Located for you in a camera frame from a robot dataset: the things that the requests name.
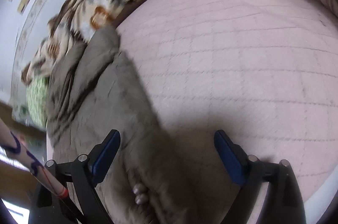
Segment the grey-brown hooded puffer coat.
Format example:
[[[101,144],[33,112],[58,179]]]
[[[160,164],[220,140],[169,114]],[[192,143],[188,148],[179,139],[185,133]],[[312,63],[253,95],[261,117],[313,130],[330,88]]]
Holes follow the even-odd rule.
[[[113,129],[121,145],[98,196],[114,223],[220,223],[236,195],[206,113],[173,104],[161,125],[114,27],[78,42],[49,82],[47,133],[57,162]]]

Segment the white patterned pole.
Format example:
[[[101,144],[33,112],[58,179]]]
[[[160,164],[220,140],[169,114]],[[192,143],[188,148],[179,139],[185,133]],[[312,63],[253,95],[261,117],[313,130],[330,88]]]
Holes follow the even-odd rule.
[[[1,120],[1,147],[7,156],[19,161],[29,169],[30,173],[51,193],[60,199],[69,196],[68,190],[63,186],[38,159],[10,132],[9,128]]]

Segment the green white patterned pillow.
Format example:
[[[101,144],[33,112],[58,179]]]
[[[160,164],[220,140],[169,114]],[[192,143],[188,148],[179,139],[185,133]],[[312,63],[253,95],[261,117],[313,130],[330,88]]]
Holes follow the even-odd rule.
[[[48,77],[37,77],[26,88],[26,102],[32,122],[42,130],[46,129],[48,98]]]

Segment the pink quilted bed mattress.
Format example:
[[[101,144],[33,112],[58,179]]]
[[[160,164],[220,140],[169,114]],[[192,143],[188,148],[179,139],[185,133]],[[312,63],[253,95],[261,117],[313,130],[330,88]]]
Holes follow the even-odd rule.
[[[337,166],[337,19],[313,0],[148,0],[118,28],[161,125],[177,104],[261,160],[290,161],[304,200]]]

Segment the leaf print beige blanket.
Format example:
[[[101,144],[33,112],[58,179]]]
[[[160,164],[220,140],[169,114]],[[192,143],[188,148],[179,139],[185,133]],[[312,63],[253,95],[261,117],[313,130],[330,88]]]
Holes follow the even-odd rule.
[[[49,20],[49,34],[22,71],[22,82],[29,85],[37,77],[50,76],[55,64],[76,42],[87,44],[95,31],[113,23],[133,1],[66,0],[60,12]]]

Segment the beige wall switch plates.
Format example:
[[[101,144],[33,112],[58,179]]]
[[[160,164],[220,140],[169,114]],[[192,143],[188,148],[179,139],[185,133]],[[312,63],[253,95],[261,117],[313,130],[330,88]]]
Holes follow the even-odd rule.
[[[22,14],[25,11],[29,2],[30,2],[30,0],[21,0],[19,5],[18,5],[17,12]]]

